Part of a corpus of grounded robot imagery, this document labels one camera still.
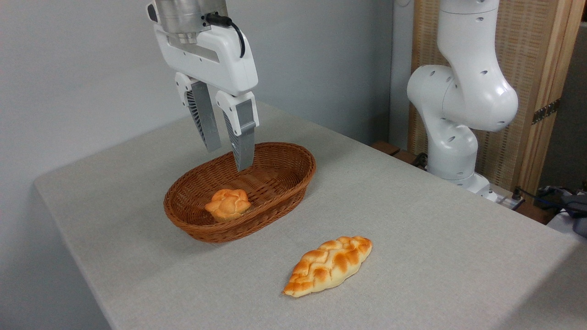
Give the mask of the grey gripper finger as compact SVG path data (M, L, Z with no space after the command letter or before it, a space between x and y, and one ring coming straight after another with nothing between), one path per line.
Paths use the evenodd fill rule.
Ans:
M208 152L222 146L208 92L208 85L184 73L177 72L175 82L182 104L189 110Z
M260 125L255 96L248 92L235 97L219 90L216 102L223 111L237 171L244 171L254 161L255 128Z

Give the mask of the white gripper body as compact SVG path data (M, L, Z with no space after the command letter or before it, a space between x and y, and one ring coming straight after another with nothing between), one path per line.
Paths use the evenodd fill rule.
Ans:
M195 44L182 44L176 35L154 25L156 40L169 67L229 93L241 96L258 84L254 58L244 38L245 54L233 28L212 26L197 35Z

